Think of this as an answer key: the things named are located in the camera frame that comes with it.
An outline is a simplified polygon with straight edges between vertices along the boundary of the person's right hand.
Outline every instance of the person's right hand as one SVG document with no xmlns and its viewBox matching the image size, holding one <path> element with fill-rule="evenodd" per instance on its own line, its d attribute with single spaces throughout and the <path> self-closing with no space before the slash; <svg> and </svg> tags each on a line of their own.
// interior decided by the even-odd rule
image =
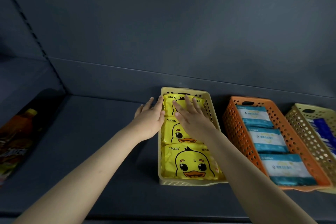
<svg viewBox="0 0 336 224">
<path fill-rule="evenodd" d="M 184 99 L 187 105 L 186 110 L 173 101 L 173 105 L 178 111 L 175 112 L 175 117 L 192 138 L 204 142 L 207 138 L 212 137 L 212 134 L 219 132 L 208 117 L 203 114 L 195 98 L 192 99 L 194 104 L 190 102 L 187 95 Z"/>
</svg>

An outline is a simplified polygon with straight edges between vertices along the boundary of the duck eye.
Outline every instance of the duck eye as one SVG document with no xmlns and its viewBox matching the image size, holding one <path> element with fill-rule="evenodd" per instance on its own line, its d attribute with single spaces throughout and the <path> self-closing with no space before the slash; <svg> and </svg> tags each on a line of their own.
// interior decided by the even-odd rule
<svg viewBox="0 0 336 224">
<path fill-rule="evenodd" d="M 177 133 L 176 133 L 176 137 L 177 137 L 178 139 L 181 139 L 181 138 L 183 137 L 183 135 L 182 135 L 182 133 L 177 132 Z"/>
<path fill-rule="evenodd" d="M 187 171 L 188 170 L 188 166 L 186 164 L 180 164 L 180 168 L 182 171 Z"/>
<path fill-rule="evenodd" d="M 205 171 L 205 170 L 207 170 L 207 166 L 205 164 L 201 163 L 201 164 L 198 165 L 198 169 L 201 170 L 201 171 Z"/>
</svg>

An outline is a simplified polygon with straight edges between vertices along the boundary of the perforated basket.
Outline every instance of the perforated basket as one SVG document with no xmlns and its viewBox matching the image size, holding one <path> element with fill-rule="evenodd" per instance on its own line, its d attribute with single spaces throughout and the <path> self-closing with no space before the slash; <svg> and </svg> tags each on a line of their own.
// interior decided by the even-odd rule
<svg viewBox="0 0 336 224">
<path fill-rule="evenodd" d="M 316 186 L 279 186 L 279 188 L 283 190 L 295 189 L 300 191 L 312 191 L 320 188 L 330 188 L 332 186 L 330 179 L 319 166 L 317 160 L 311 155 L 274 102 L 269 99 L 232 96 L 223 115 L 227 137 L 260 171 L 268 176 L 236 107 L 236 105 L 243 103 L 250 106 L 264 106 L 266 108 L 271 122 L 275 128 L 280 130 L 290 153 L 300 155 L 307 170 L 316 179 L 318 184 Z"/>
<path fill-rule="evenodd" d="M 219 123 L 217 120 L 217 116 L 215 113 L 215 108 L 213 107 L 212 100 L 210 97 L 210 94 L 206 91 L 201 90 L 192 90 L 187 88 L 171 88 L 171 87 L 163 87 L 161 89 L 161 95 L 166 94 L 187 94 L 187 95 L 193 95 L 199 98 L 204 99 L 204 109 L 205 112 L 208 114 L 209 119 L 212 121 L 212 123 L 215 125 L 216 129 L 219 131 L 221 130 L 219 127 Z M 158 166 L 157 166 L 157 173 L 159 175 L 160 184 L 162 185 L 175 185 L 175 186 L 208 186 L 208 185 L 214 185 L 218 183 L 227 183 L 228 181 L 225 179 L 225 177 L 222 177 L 220 180 L 192 180 L 192 179 L 172 179 L 172 178 L 164 178 L 162 176 L 161 172 L 161 130 L 159 131 L 159 143 L 158 143 Z"/>
<path fill-rule="evenodd" d="M 319 191 L 336 194 L 336 160 L 306 118 L 324 118 L 332 133 L 336 136 L 336 113 L 331 109 L 296 103 L 286 114 L 288 122 L 333 183 L 333 188 Z"/>
</svg>

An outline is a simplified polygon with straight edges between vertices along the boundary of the yellow basket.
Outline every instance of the yellow basket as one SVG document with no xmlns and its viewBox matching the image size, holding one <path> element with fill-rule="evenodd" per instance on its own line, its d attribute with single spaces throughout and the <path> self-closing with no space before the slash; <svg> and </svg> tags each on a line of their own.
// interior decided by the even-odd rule
<svg viewBox="0 0 336 224">
<path fill-rule="evenodd" d="M 324 118 L 332 133 L 336 136 L 336 112 L 314 105 L 296 103 L 286 114 L 288 122 L 295 129 L 296 133 L 333 183 L 333 188 L 319 189 L 318 191 L 336 194 L 336 160 L 306 118 Z"/>
<path fill-rule="evenodd" d="M 212 121 L 212 123 L 215 125 L 216 129 L 219 131 L 221 130 L 219 127 L 219 123 L 217 120 L 217 116 L 215 113 L 215 108 L 213 107 L 212 100 L 210 97 L 210 94 L 206 91 L 201 90 L 192 90 L 187 88 L 171 88 L 171 87 L 163 87 L 161 89 L 161 95 L 174 93 L 174 94 L 187 94 L 187 95 L 193 95 L 199 98 L 204 99 L 204 109 L 206 113 L 208 114 L 209 119 Z M 227 183 L 228 181 L 226 178 L 222 180 L 189 180 L 189 179 L 172 179 L 172 178 L 164 178 L 161 175 L 161 130 L 159 131 L 159 143 L 158 143 L 158 166 L 157 166 L 157 173 L 159 175 L 160 184 L 162 185 L 175 185 L 175 186 L 208 186 L 218 183 Z"/>
</svg>

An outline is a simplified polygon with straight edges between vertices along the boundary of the orange beak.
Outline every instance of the orange beak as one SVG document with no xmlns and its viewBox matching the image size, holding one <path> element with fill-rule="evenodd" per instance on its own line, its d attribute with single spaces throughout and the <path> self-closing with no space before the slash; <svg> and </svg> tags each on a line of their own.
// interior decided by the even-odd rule
<svg viewBox="0 0 336 224">
<path fill-rule="evenodd" d="M 183 172 L 183 173 L 188 178 L 199 178 L 199 177 L 205 176 L 205 172 L 198 172 L 198 171 L 190 171 L 190 172 Z"/>
<path fill-rule="evenodd" d="M 178 140 L 180 143 L 195 143 L 197 140 L 193 138 L 183 138 Z"/>
</svg>

